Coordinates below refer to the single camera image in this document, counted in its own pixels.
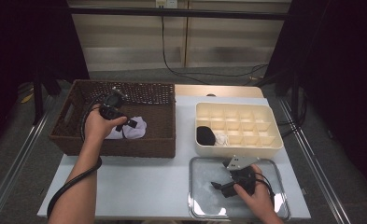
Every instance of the black device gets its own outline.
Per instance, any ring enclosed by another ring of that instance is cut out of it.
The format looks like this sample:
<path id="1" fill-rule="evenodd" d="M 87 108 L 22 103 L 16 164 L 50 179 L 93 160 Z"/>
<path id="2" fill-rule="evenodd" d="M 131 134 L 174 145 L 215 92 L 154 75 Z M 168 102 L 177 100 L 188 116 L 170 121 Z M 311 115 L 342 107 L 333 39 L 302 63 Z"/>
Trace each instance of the black device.
<path id="1" fill-rule="evenodd" d="M 228 167 L 230 160 L 224 161 L 224 167 Z M 233 188 L 234 184 L 239 184 L 249 195 L 255 193 L 256 187 L 256 173 L 251 166 L 245 167 L 241 170 L 231 170 L 232 182 L 221 185 L 216 182 L 211 182 L 215 189 L 219 189 L 225 198 L 229 198 L 236 195 L 236 191 Z"/>
<path id="2" fill-rule="evenodd" d="M 126 95 L 122 94 L 116 88 L 112 89 L 112 92 L 105 97 L 104 103 L 99 107 L 99 113 L 104 119 L 117 119 L 120 117 L 126 117 L 123 113 L 119 112 L 119 109 L 124 104 L 124 99 L 127 98 Z M 123 125 L 130 125 L 131 127 L 136 126 L 136 122 L 131 119 L 116 127 L 116 131 L 120 132 Z"/>

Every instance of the brown wicker basket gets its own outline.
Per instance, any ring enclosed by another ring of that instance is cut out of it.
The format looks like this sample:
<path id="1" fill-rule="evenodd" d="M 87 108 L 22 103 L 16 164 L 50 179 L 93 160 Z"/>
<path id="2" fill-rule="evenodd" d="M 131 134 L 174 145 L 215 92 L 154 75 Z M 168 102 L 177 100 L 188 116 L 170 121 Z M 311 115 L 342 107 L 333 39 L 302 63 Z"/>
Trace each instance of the brown wicker basket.
<path id="1" fill-rule="evenodd" d="M 174 158 L 176 152 L 175 86 L 160 83 L 129 83 L 76 80 L 49 135 L 66 155 L 78 155 L 83 144 L 80 120 L 92 99 L 116 87 L 128 96 L 120 109 L 129 117 L 142 117 L 146 134 L 139 139 L 106 139 L 102 156 Z"/>

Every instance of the black object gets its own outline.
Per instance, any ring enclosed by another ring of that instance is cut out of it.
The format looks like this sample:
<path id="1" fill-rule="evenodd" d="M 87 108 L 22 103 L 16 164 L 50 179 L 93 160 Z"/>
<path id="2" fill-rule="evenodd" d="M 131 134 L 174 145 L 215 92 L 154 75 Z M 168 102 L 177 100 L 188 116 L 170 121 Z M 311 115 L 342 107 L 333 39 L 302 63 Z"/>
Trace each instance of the black object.
<path id="1" fill-rule="evenodd" d="M 131 128 L 136 128 L 137 122 L 134 121 L 133 119 L 128 119 L 125 125 L 128 125 Z"/>
<path id="2" fill-rule="evenodd" d="M 59 93 L 57 79 L 89 79 L 75 24 L 65 0 L 0 1 L 0 134 L 22 83 L 35 83 L 35 122 L 42 116 L 41 85 Z"/>
<path id="3" fill-rule="evenodd" d="M 118 109 L 124 104 L 124 98 L 126 96 L 120 91 L 113 89 L 110 95 L 105 98 L 104 104 L 99 108 L 99 113 L 104 119 L 117 119 L 120 117 L 126 117 L 123 113 L 119 112 Z M 116 131 L 120 132 L 123 125 L 128 124 L 127 122 L 116 127 Z"/>
<path id="4" fill-rule="evenodd" d="M 224 161 L 223 165 L 227 168 L 230 160 Z M 249 195 L 255 193 L 256 187 L 256 173 L 251 166 L 245 167 L 241 170 L 230 171 L 232 174 L 232 182 L 225 185 L 221 185 L 215 182 L 211 182 L 215 189 L 221 190 L 221 193 L 225 198 L 229 198 L 236 195 L 236 191 L 233 188 L 234 184 L 239 184 Z"/>
<path id="5" fill-rule="evenodd" d="M 199 126 L 197 127 L 197 142 L 203 146 L 214 146 L 216 137 L 209 127 Z"/>
<path id="6" fill-rule="evenodd" d="M 66 184 L 64 184 L 55 194 L 52 196 L 51 200 L 49 201 L 49 207 L 47 208 L 47 217 L 51 216 L 52 209 L 54 208 L 55 204 L 57 203 L 58 199 L 70 188 L 72 188 L 76 183 L 80 180 L 84 179 L 85 177 L 89 176 L 93 172 L 99 169 L 102 165 L 102 159 L 98 157 L 97 163 L 87 170 L 86 172 L 76 176 L 75 178 L 69 180 Z"/>

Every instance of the stainless steel tray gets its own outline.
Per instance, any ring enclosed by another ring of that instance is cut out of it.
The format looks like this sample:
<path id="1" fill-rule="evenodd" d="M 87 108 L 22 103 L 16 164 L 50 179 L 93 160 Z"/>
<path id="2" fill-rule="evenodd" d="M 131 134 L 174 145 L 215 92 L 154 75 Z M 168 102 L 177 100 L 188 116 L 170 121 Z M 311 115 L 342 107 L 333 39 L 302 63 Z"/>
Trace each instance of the stainless steel tray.
<path id="1" fill-rule="evenodd" d="M 189 209 L 192 217 L 201 220 L 257 219 L 239 196 L 224 198 L 210 182 L 226 184 L 232 181 L 223 166 L 226 158 L 195 157 L 190 162 Z M 289 219 L 289 209 L 280 175 L 273 161 L 259 160 L 256 164 L 270 181 L 275 193 L 275 211 L 282 219 Z"/>

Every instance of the table surface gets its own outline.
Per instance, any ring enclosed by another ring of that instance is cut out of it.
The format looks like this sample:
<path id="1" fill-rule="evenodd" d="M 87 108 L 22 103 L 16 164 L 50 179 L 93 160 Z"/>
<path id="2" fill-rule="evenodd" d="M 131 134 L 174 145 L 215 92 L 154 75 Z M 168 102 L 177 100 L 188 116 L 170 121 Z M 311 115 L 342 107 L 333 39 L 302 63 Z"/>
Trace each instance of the table surface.
<path id="1" fill-rule="evenodd" d="M 209 97 L 212 93 L 218 97 Z M 176 85 L 176 156 L 173 159 L 103 157 L 98 171 L 95 216 L 99 219 L 192 219 L 188 207 L 189 163 L 194 144 L 195 104 L 222 102 L 268 105 L 259 88 Z M 38 215 L 47 214 L 77 157 L 63 156 Z M 272 158 L 281 175 L 292 219 L 310 218 L 284 148 Z"/>

